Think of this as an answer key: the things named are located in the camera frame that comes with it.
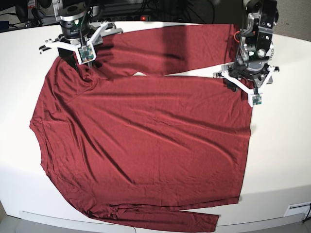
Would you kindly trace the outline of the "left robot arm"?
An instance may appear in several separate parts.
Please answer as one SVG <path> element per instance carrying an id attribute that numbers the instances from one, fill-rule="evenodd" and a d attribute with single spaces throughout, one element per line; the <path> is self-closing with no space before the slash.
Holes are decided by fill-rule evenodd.
<path id="1" fill-rule="evenodd" d="M 273 27 L 279 18 L 277 1 L 250 0 L 244 10 L 246 26 L 240 30 L 234 62 L 223 65 L 213 77 L 222 78 L 233 91 L 241 89 L 249 97 L 259 98 L 264 86 L 273 81 L 273 72 L 280 71 L 269 65 L 274 55 Z"/>

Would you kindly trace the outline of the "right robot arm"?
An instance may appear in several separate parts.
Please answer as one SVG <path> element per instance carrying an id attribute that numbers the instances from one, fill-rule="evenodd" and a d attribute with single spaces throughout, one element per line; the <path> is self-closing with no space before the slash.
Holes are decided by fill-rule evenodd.
<path id="1" fill-rule="evenodd" d="M 62 33 L 55 40 L 46 40 L 39 52 L 58 49 L 59 56 L 73 68 L 92 67 L 95 47 L 103 37 L 123 32 L 114 22 L 103 20 L 105 6 L 100 0 L 53 0 L 52 5 Z"/>

